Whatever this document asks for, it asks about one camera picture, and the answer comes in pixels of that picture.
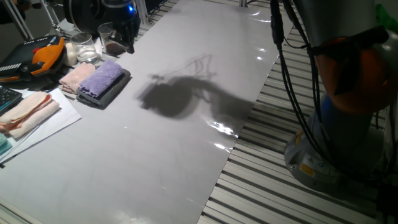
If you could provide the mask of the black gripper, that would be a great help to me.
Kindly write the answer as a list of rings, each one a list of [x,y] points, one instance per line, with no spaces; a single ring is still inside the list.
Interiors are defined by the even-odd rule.
[[[113,28],[119,33],[123,32],[123,40],[126,42],[127,52],[133,54],[134,40],[140,29],[141,19],[135,7],[120,7],[110,9],[110,18]]]

